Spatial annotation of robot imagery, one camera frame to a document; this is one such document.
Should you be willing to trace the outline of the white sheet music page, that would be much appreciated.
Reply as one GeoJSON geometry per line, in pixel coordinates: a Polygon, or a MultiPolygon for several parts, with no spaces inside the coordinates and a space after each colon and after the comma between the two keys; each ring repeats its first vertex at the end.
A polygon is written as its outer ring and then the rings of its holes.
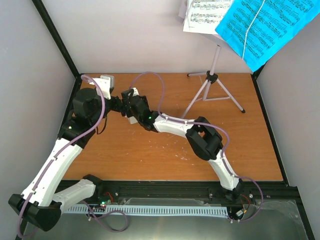
{"type": "Polygon", "coordinates": [[[183,0],[178,16],[186,33],[217,35],[217,26],[233,5],[232,0],[183,0]]]}

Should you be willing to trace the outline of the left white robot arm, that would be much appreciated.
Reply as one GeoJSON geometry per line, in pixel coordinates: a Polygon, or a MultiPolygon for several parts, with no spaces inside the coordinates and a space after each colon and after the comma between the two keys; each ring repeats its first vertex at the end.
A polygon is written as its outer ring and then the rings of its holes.
{"type": "Polygon", "coordinates": [[[55,145],[46,162],[21,194],[12,194],[8,204],[18,215],[17,235],[23,221],[47,232],[59,221],[61,215],[73,205],[86,200],[103,198],[102,180],[87,174],[76,184],[57,192],[66,171],[96,134],[102,120],[110,111],[117,110],[118,97],[111,95],[113,87],[80,89],[72,100],[70,117],[62,125],[55,145]]]}

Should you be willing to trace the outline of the white metronome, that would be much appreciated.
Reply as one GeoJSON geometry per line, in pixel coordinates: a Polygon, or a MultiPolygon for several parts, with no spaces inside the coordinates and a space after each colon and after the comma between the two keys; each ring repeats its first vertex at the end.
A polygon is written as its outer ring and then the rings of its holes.
{"type": "MultiPolygon", "coordinates": [[[[137,96],[137,95],[139,95],[139,91],[137,90],[136,87],[134,87],[134,88],[133,88],[133,96],[137,96]]],[[[130,116],[130,117],[127,116],[126,118],[127,118],[128,122],[129,122],[130,124],[136,124],[136,123],[138,123],[138,121],[136,120],[136,118],[135,118],[134,116],[130,116]]]]}

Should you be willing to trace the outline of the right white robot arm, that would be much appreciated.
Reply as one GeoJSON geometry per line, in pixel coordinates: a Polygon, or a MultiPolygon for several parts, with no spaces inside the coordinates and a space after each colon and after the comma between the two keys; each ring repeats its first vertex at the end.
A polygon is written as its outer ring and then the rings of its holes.
{"type": "Polygon", "coordinates": [[[243,181],[227,160],[222,136],[206,118],[182,119],[152,111],[147,98],[140,96],[136,88],[123,91],[121,97],[123,112],[132,124],[139,123],[147,131],[169,133],[187,139],[194,154],[213,168],[225,198],[234,202],[240,197],[243,181]]]}

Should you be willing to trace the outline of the blue sheet music page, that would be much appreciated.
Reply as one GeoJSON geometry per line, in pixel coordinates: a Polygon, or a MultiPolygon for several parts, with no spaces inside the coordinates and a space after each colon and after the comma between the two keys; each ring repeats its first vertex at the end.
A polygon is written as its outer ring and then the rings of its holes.
{"type": "Polygon", "coordinates": [[[319,0],[236,0],[215,30],[255,72],[319,13],[319,0]]]}

